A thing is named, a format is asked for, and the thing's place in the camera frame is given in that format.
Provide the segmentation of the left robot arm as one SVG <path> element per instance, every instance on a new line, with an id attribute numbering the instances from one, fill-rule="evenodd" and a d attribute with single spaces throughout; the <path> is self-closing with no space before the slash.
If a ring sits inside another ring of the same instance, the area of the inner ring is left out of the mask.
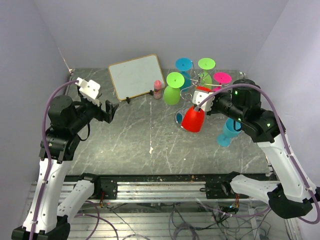
<path id="1" fill-rule="evenodd" d="M 65 177 L 82 142 L 80 130 L 93 119 L 110 123 L 118 104 L 107 100 L 102 109 L 100 103 L 94 104 L 83 96 L 74 101 L 68 95 L 59 95 L 51 98 L 47 107 L 50 127 L 43 128 L 36 190 L 24 223 L 12 231 L 13 240 L 66 240 L 81 206 L 102 193 L 100 177 L 83 173 L 71 193 L 60 201 Z"/>

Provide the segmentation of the pink wine glass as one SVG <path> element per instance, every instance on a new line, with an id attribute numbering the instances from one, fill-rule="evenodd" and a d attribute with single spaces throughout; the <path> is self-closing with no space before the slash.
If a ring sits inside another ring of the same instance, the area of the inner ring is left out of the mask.
<path id="1" fill-rule="evenodd" d="M 228 85 L 232 81 L 232 77 L 225 72 L 216 72 L 213 74 L 213 79 L 218 82 L 219 86 L 212 89 L 213 92 L 220 90 L 223 86 Z"/>

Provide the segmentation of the green wine glass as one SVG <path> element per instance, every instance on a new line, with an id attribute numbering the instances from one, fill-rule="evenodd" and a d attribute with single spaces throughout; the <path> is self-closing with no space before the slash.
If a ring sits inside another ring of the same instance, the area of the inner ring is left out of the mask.
<path id="1" fill-rule="evenodd" d="M 198 61 L 198 66 L 202 72 L 197 75 L 196 84 L 199 87 L 205 87 L 211 90 L 213 84 L 211 72 L 216 67 L 216 62 L 212 58 L 204 57 Z"/>
<path id="2" fill-rule="evenodd" d="M 163 100 L 167 105 L 176 105 L 181 98 L 181 90 L 185 83 L 184 76 L 179 72 L 171 72 L 166 77 L 167 87 L 163 92 Z"/>

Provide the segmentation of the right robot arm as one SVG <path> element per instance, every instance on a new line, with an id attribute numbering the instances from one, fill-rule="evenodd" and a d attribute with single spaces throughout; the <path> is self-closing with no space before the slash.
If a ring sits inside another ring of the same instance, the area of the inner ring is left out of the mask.
<path id="1" fill-rule="evenodd" d="M 235 194 L 253 197 L 269 205 L 283 219 L 299 218 L 320 208 L 320 189 L 304 172 L 292 150 L 286 129 L 268 95 L 249 79 L 240 79 L 210 94 L 211 113 L 220 113 L 241 124 L 241 130 L 264 152 L 271 164 L 277 183 L 265 183 L 238 172 L 228 174 L 220 186 L 221 194 L 231 198 Z"/>

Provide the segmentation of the blue wine glass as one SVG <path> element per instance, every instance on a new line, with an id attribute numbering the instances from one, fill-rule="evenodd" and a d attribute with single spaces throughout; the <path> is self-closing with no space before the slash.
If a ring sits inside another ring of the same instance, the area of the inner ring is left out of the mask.
<path id="1" fill-rule="evenodd" d="M 231 144 L 231 140 L 237 137 L 241 131 L 241 123 L 228 118 L 223 125 L 222 134 L 217 136 L 216 141 L 220 146 L 228 147 Z"/>
<path id="2" fill-rule="evenodd" d="M 184 84 L 180 87 L 182 92 L 186 92 L 192 85 L 191 76 L 188 71 L 192 68 L 193 64 L 189 58 L 182 57 L 176 60 L 175 67 L 184 77 Z"/>

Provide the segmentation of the red wine glass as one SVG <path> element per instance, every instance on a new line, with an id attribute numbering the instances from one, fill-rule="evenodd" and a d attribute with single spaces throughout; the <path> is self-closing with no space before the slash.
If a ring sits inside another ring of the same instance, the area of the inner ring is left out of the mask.
<path id="1" fill-rule="evenodd" d="M 206 101 L 199 110 L 195 110 L 204 99 L 206 99 L 213 92 L 204 86 L 197 86 L 192 97 L 193 106 L 188 109 L 181 122 L 181 126 L 192 133 L 198 133 L 205 120 L 205 113 L 211 110 L 213 99 Z"/>

